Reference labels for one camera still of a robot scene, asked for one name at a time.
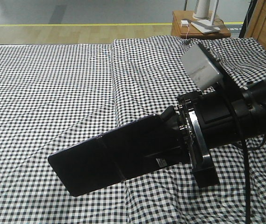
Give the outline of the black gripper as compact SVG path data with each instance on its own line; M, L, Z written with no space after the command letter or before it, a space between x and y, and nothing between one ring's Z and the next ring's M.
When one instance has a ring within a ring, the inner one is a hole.
M219 178L210 149L244 139L241 121L224 93L201 94L192 91L177 98L180 112L191 129L190 156L192 173L199 188L218 185ZM165 159L174 163L190 163L188 149L179 129L174 106L169 106L160 117L163 123L146 134L148 158Z

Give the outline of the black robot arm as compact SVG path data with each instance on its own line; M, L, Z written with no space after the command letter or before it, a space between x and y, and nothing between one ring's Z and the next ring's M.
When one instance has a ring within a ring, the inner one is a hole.
M226 80L213 92L192 91L178 102L160 115L150 157L161 167L191 163L200 188L219 184L210 149L266 135L266 79L243 88Z

